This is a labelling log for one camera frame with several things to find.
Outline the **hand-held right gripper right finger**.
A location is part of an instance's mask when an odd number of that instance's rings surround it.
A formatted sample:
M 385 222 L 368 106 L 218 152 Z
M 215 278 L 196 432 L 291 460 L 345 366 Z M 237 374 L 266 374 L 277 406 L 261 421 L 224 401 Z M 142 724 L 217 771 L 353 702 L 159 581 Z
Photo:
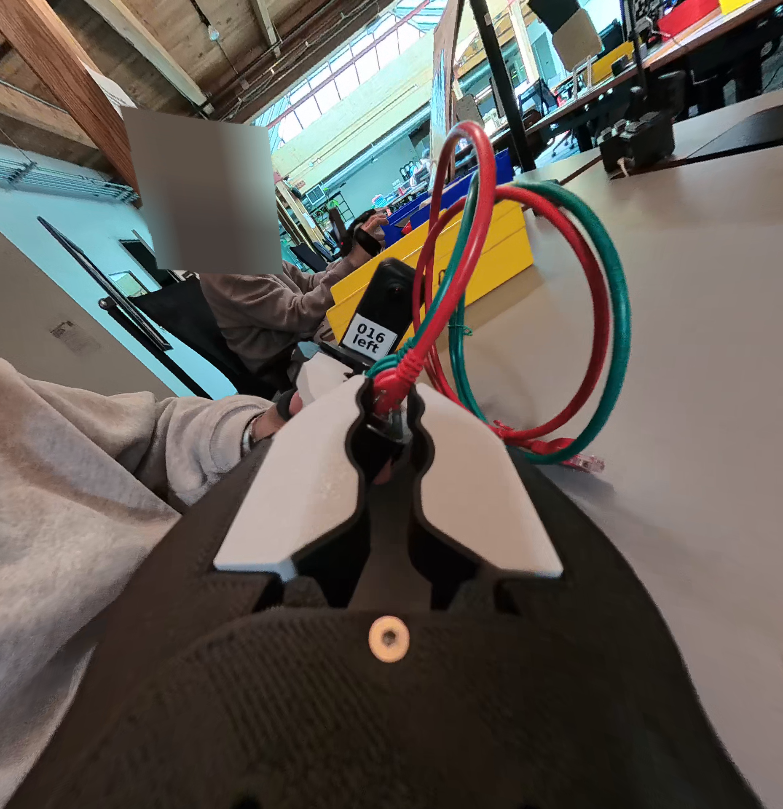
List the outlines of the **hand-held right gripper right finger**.
M 470 581 L 559 581 L 564 566 L 502 440 L 424 383 L 408 396 L 408 556 L 446 610 Z

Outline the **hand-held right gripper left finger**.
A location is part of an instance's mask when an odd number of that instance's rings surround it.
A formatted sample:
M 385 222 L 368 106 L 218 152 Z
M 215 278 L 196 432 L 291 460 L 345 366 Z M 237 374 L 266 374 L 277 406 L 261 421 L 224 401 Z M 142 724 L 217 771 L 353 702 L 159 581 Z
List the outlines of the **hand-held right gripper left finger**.
M 215 571 L 314 579 L 349 605 L 369 556 L 365 477 L 349 443 L 362 425 L 365 380 L 305 405 L 275 435 L 214 559 Z

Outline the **black pole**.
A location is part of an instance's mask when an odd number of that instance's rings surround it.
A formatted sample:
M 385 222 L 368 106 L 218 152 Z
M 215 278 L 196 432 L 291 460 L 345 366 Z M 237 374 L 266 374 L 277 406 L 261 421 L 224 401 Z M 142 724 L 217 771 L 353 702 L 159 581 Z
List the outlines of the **black pole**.
M 532 171 L 536 168 L 535 160 L 528 144 L 523 118 L 519 111 L 514 88 L 509 79 L 507 65 L 498 44 L 493 16 L 486 1 L 470 1 L 469 5 L 485 50 L 493 85 L 496 92 L 498 92 L 498 97 L 507 119 L 510 139 L 517 155 L 517 164 L 523 172 Z

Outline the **black office chair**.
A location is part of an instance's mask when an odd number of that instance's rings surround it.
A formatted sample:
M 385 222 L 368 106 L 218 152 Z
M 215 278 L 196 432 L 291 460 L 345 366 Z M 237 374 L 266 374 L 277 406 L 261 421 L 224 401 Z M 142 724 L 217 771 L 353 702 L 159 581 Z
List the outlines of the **black office chair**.
M 249 373 L 229 350 L 197 279 L 179 281 L 135 298 L 114 292 L 101 298 L 98 305 L 196 396 L 210 398 L 210 394 L 167 355 L 172 343 L 156 330 L 157 327 L 210 363 L 238 394 L 272 399 L 278 392 L 270 381 Z

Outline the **black electronic device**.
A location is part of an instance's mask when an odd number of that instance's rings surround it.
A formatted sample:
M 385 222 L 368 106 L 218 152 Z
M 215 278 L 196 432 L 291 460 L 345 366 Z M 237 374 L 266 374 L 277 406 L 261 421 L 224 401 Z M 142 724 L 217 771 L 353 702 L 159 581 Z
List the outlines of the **black electronic device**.
M 681 113 L 685 73 L 677 70 L 632 86 L 625 112 L 597 138 L 603 169 L 609 176 L 643 171 L 669 158 L 676 141 L 674 119 Z

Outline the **red plastic bin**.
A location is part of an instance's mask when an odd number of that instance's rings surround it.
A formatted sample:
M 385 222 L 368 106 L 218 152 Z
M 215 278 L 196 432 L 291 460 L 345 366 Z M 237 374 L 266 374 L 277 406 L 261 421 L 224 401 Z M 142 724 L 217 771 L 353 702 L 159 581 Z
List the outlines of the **red plastic bin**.
M 713 11 L 720 9 L 720 1 L 680 1 L 673 5 L 671 3 L 665 2 L 662 5 L 662 14 L 654 26 L 664 39 L 677 37 Z

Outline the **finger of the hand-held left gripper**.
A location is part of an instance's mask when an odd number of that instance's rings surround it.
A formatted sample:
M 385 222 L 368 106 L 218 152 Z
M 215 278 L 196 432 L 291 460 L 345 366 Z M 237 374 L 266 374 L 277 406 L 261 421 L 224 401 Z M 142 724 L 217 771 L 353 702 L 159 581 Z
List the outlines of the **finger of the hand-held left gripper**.
M 302 406 L 338 388 L 352 376 L 352 369 L 327 354 L 314 354 L 306 359 L 296 378 L 296 390 Z

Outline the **upright wooden panel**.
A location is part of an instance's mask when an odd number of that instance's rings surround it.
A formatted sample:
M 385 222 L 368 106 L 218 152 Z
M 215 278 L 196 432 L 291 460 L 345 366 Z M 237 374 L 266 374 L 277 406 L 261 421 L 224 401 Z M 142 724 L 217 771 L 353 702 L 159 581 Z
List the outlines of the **upright wooden panel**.
M 455 125 L 454 62 L 463 13 L 462 1 L 447 1 L 434 29 L 434 61 L 429 102 L 429 187 L 433 187 L 437 163 L 447 135 Z

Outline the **brown background desk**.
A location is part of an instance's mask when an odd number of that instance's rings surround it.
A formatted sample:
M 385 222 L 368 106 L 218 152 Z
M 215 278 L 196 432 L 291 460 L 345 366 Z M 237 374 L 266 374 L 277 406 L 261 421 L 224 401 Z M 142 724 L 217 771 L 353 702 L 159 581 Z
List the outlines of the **brown background desk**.
M 685 74 L 678 121 L 716 111 L 783 88 L 783 2 L 747 2 L 730 14 L 720 9 L 641 58 L 647 88 L 664 75 Z M 603 130 L 626 116 L 640 84 L 633 60 L 619 75 L 579 91 L 527 129 L 534 157 L 571 136 L 580 152 L 596 145 Z

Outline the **black network splitter box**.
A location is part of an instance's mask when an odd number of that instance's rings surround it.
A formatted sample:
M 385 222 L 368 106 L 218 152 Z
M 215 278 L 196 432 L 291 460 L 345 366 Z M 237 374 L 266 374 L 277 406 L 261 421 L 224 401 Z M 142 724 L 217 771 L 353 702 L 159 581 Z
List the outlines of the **black network splitter box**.
M 393 410 L 386 416 L 363 413 L 346 439 L 349 459 L 364 485 L 375 483 L 386 467 L 392 467 L 407 447 L 404 412 Z

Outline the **person's left hand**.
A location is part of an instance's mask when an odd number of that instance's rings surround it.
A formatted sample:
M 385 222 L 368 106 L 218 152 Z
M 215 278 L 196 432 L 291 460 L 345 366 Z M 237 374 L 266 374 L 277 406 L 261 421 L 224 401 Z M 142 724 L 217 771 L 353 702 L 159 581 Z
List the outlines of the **person's left hand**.
M 263 441 L 275 435 L 303 408 L 303 401 L 298 390 L 287 390 L 267 410 L 260 413 L 251 423 L 249 440 L 251 444 Z

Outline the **yellow plastic bin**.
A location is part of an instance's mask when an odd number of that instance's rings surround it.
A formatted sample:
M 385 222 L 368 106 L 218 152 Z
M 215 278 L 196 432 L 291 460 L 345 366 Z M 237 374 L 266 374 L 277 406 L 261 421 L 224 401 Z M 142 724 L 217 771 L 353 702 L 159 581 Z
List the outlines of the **yellow plastic bin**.
M 452 218 L 436 240 L 434 295 L 456 245 L 460 218 L 460 215 Z M 417 267 L 428 228 L 427 223 L 420 225 L 378 256 L 371 258 L 365 265 L 354 270 L 346 279 L 336 283 L 331 290 L 334 304 L 327 311 L 327 322 L 337 340 L 345 336 L 357 305 L 382 260 L 396 258 L 412 268 Z M 498 202 L 493 209 L 482 253 L 465 290 L 466 304 L 476 302 L 532 266 L 533 262 L 524 212 L 520 204 L 515 201 Z

